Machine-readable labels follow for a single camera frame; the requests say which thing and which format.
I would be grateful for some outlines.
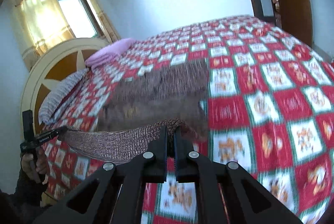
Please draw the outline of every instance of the window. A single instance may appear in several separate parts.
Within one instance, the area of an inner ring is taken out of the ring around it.
[[[68,24],[76,38],[95,37],[100,30],[86,4],[86,0],[58,0]]]

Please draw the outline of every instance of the curtain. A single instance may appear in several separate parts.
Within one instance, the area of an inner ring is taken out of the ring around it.
[[[107,15],[101,10],[96,0],[87,0],[89,7],[91,8],[94,17],[96,18],[104,36],[109,41],[109,43],[113,43],[120,38],[118,32],[114,28],[111,21],[108,19]]]
[[[58,0],[12,0],[13,27],[29,70],[55,45],[74,38]]]

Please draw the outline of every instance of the human hand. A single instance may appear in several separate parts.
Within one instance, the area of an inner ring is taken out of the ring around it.
[[[39,174],[46,174],[47,172],[47,159],[46,155],[44,154],[44,150],[42,148],[39,148],[37,153],[37,162],[36,162],[36,171]],[[27,174],[29,179],[34,181],[34,175],[33,175],[33,170],[31,169],[30,166],[30,161],[33,160],[33,155],[26,153],[23,155],[21,159],[21,166],[22,170]]]

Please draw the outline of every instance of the pink towel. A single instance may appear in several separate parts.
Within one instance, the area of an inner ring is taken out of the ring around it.
[[[93,64],[102,65],[106,61],[111,62],[115,57],[126,52],[136,42],[133,38],[125,38],[108,45],[91,55],[86,61],[86,66],[93,67]]]

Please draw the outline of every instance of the quilt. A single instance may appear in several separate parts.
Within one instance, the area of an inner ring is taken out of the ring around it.
[[[212,161],[238,162],[303,223],[316,223],[334,191],[334,69],[311,48],[251,16],[195,23],[133,45],[88,73],[81,92],[52,128],[94,131],[98,112],[122,79],[205,58],[208,139],[194,149]],[[56,139],[44,144],[48,194],[62,198],[103,162]],[[196,223],[193,183],[147,184],[142,224]],[[177,193],[186,198],[175,199]]]

